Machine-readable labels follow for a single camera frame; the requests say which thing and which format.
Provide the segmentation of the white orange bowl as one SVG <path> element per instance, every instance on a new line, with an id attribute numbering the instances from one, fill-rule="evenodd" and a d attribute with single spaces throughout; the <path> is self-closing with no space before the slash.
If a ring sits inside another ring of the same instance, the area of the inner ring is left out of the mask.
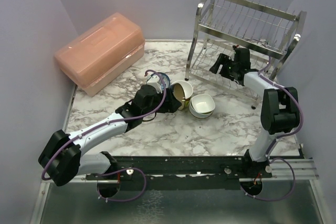
<path id="1" fill-rule="evenodd" d="M 172 83 L 171 88 L 176 99 L 183 104 L 188 104 L 193 95 L 193 86 L 188 81 L 175 81 Z"/>

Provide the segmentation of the lime green white bowl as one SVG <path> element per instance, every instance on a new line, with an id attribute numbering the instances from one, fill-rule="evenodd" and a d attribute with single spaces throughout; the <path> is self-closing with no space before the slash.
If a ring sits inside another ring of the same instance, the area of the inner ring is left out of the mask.
<path id="1" fill-rule="evenodd" d="M 208 114 L 215 110 L 216 105 L 209 94 L 199 94 L 191 98 L 191 105 L 194 110 L 201 114 Z"/>

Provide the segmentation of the stainless steel dish rack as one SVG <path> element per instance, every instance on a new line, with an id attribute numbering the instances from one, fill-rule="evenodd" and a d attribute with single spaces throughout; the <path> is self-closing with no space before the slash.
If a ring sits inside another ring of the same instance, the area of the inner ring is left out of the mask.
<path id="1" fill-rule="evenodd" d="M 275 80 L 298 44 L 307 12 L 287 12 L 254 0 L 200 0 L 196 8 L 193 40 L 185 80 L 195 78 L 237 97 L 255 109 L 261 96 L 234 81 L 210 72 L 220 54 L 234 56 L 234 47 L 250 50 L 251 68 L 264 68 Z"/>

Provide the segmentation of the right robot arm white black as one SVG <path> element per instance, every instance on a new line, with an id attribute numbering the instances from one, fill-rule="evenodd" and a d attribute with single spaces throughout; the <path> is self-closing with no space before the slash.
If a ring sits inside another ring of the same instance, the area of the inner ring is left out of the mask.
<path id="1" fill-rule="evenodd" d="M 278 141 L 296 134 L 303 124 L 297 89 L 270 80 L 263 74 L 265 70 L 251 68 L 249 49 L 239 47 L 234 47 L 233 59 L 220 53 L 209 69 L 211 73 L 219 73 L 262 97 L 262 131 L 254 145 L 244 154 L 241 164 L 241 171 L 246 177 L 254 177 L 261 167 L 267 166 L 268 158 Z"/>

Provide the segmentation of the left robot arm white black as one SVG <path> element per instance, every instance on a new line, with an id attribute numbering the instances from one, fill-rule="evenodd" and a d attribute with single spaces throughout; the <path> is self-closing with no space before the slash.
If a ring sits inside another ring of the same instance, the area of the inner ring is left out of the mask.
<path id="1" fill-rule="evenodd" d="M 100 122 L 71 133 L 55 131 L 38 158 L 42 180 L 52 180 L 57 186 L 67 184 L 79 174 L 80 160 L 90 149 L 134 129 L 151 114 L 174 113 L 181 105 L 171 87 L 157 92 L 145 84 L 133 99 Z"/>

